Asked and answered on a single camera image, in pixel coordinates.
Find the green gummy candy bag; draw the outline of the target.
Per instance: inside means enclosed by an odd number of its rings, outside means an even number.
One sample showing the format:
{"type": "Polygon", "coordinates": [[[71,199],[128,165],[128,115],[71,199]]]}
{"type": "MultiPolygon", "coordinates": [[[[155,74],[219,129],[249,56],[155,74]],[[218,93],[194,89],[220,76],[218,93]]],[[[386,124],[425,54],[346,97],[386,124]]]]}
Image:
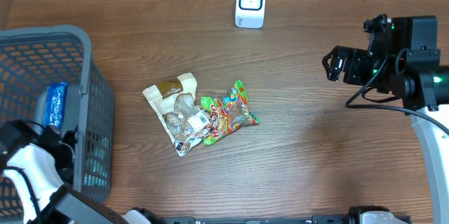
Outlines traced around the green gummy candy bag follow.
{"type": "Polygon", "coordinates": [[[260,123],[248,109],[248,95],[240,79],[218,98],[203,96],[201,107],[209,113],[212,122],[210,134],[203,139],[204,145],[214,145],[243,126],[260,123]]]}

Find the beige mushroom snack bag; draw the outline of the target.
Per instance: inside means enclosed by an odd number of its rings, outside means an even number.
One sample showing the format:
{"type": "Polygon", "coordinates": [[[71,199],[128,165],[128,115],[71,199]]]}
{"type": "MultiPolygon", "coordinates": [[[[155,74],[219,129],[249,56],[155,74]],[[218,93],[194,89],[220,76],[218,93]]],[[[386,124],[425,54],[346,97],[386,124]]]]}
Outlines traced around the beige mushroom snack bag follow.
{"type": "Polygon", "coordinates": [[[189,72],[142,92],[181,157],[208,136],[213,127],[208,111],[195,104],[196,87],[196,78],[189,72]]]}

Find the blue cookie packet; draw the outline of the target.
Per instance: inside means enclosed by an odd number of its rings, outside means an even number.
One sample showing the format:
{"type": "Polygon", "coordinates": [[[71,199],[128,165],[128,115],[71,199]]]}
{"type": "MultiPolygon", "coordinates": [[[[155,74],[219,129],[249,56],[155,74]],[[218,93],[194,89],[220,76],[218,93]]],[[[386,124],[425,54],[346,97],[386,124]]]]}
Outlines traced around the blue cookie packet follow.
{"type": "Polygon", "coordinates": [[[60,82],[51,84],[47,88],[45,109],[42,121],[42,124],[44,126],[53,126],[59,131],[62,130],[62,124],[65,115],[66,98],[67,83],[60,82]]]}

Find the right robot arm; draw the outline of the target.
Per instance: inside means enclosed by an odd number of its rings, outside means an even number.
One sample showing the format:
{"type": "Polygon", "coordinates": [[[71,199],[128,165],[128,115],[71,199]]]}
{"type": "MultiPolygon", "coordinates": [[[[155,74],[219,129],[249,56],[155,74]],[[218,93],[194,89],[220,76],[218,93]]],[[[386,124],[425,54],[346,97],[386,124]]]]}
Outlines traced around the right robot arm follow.
{"type": "Polygon", "coordinates": [[[448,67],[440,64],[436,16],[364,20],[366,50],[336,46],[323,57],[330,81],[360,86],[347,108],[402,112],[420,143],[433,220],[448,222],[448,67]]]}

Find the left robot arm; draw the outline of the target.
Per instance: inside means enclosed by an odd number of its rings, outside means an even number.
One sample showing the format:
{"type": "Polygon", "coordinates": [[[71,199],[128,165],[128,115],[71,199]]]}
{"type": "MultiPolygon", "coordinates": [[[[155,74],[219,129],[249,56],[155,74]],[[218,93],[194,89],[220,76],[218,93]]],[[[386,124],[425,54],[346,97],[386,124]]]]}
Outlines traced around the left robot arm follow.
{"type": "Polygon", "coordinates": [[[38,135],[24,121],[1,126],[1,173],[10,179],[23,207],[24,223],[157,224],[164,220],[145,208],[124,215],[64,184],[53,156],[37,145],[38,135]]]}

